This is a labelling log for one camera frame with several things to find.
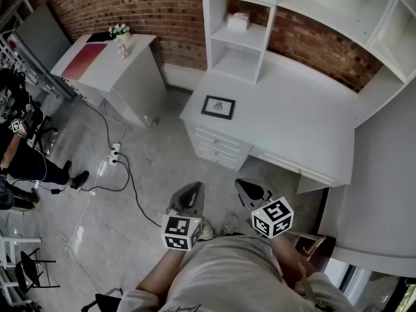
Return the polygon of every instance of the concrete floor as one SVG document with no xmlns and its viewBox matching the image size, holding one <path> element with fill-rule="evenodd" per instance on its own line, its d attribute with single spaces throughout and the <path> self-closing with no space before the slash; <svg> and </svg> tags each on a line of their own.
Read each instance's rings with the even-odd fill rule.
<svg viewBox="0 0 416 312">
<path fill-rule="evenodd" d="M 179 119 L 188 98 L 188 94 L 170 91 L 159 126 L 146 130 L 129 125 L 106 104 L 108 114 L 126 125 L 121 140 L 122 153 L 129 157 L 138 200 L 146 214 L 161 223 L 171 195 L 188 183 L 201 181 L 205 185 L 204 216 L 219 231 L 228 213 L 243 211 L 234 180 L 251 177 L 268 182 L 275 196 L 285 196 L 295 211 L 293 229 L 308 232 L 316 219 L 322 192 L 297 195 L 299 175 L 254 157 L 249 157 L 240 172 L 199 159 Z M 123 128 L 107 120 L 110 141 L 115 143 Z M 72 102 L 64 102 L 56 110 L 52 122 L 59 134 L 50 140 L 53 146 L 49 158 L 61 167 L 66 160 L 72 160 L 73 176 L 89 170 L 90 179 L 84 187 L 93 187 L 100 164 L 110 153 L 104 121 L 77 97 Z M 98 185 L 116 189 L 122 187 L 126 179 L 122 165 L 107 165 Z M 52 184 L 44 185 L 56 188 Z M 26 190 L 32 187 L 28 182 L 19 182 L 17 186 Z M 32 289 L 29 297 L 46 312 L 80 311 L 94 299 L 96 290 L 75 259 L 67 256 L 66 244 L 60 235 L 72 236 L 89 193 L 70 188 L 59 195 L 51 195 L 42 188 L 38 191 L 41 202 L 35 210 L 23 215 L 1 214 L 3 229 L 6 226 L 10 233 L 41 237 L 39 256 L 57 260 L 49 267 L 49 275 L 61 288 Z M 35 247 L 36 244 L 18 246 L 27 251 Z M 123 290 L 135 287 L 166 251 L 160 229 L 140 212 L 131 183 L 123 192 L 96 190 L 71 247 L 101 293 L 113 287 Z"/>
</svg>

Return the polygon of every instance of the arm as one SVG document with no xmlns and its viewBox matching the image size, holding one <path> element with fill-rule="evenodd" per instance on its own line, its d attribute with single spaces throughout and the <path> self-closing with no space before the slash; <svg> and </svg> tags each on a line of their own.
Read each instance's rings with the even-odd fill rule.
<svg viewBox="0 0 416 312">
<path fill-rule="evenodd" d="M 301 254 L 296 251 L 294 246 L 283 235 L 279 235 L 270 240 L 273 253 L 278 260 L 283 276 L 290 288 L 294 288 L 297 281 L 300 281 L 302 274 L 299 271 L 298 263 L 306 269 L 306 276 L 309 277 L 316 272 L 314 266 L 311 265 Z"/>
<path fill-rule="evenodd" d="M 20 142 L 20 136 L 19 135 L 14 135 L 12 142 L 7 146 L 6 152 L 3 155 L 3 158 L 1 159 L 1 163 L 0 163 L 0 167 L 2 169 L 7 169 L 10 165 L 10 163 L 12 162 L 17 150 L 18 150 L 18 146 L 19 146 L 19 142 Z"/>
<path fill-rule="evenodd" d="M 162 297 L 174 281 L 185 253 L 186 251 L 168 250 L 136 289 Z"/>
</svg>

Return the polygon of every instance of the red brick wall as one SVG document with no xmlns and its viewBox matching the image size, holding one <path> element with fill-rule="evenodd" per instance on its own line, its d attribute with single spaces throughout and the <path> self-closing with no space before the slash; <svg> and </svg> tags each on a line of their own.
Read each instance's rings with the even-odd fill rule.
<svg viewBox="0 0 416 312">
<path fill-rule="evenodd" d="M 202 0 L 30 0 L 50 2 L 73 40 L 126 23 L 133 33 L 159 37 L 165 62 L 205 70 Z M 268 10 L 230 2 L 229 11 L 248 11 L 254 23 L 265 24 Z M 359 92 L 382 64 L 334 30 L 284 8 L 278 9 L 269 50 L 333 77 Z"/>
</svg>

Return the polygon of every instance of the flower vase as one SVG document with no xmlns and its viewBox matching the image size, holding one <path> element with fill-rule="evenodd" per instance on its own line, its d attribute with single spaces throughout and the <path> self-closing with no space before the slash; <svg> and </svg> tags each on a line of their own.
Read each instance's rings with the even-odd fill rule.
<svg viewBox="0 0 416 312">
<path fill-rule="evenodd" d="M 129 39 L 131 38 L 131 33 L 130 33 L 130 31 L 127 31 L 123 34 L 118 34 L 117 38 L 120 39 L 122 41 L 122 43 L 125 45 L 129 41 Z"/>
</svg>

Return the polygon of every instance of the tissue box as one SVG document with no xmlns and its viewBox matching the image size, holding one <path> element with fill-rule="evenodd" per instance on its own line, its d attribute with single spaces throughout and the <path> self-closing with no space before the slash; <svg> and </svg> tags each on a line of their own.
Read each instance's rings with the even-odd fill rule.
<svg viewBox="0 0 416 312">
<path fill-rule="evenodd" d="M 248 14 L 235 13 L 234 15 L 229 14 L 227 17 L 228 29 L 236 31 L 245 31 L 248 28 Z"/>
</svg>

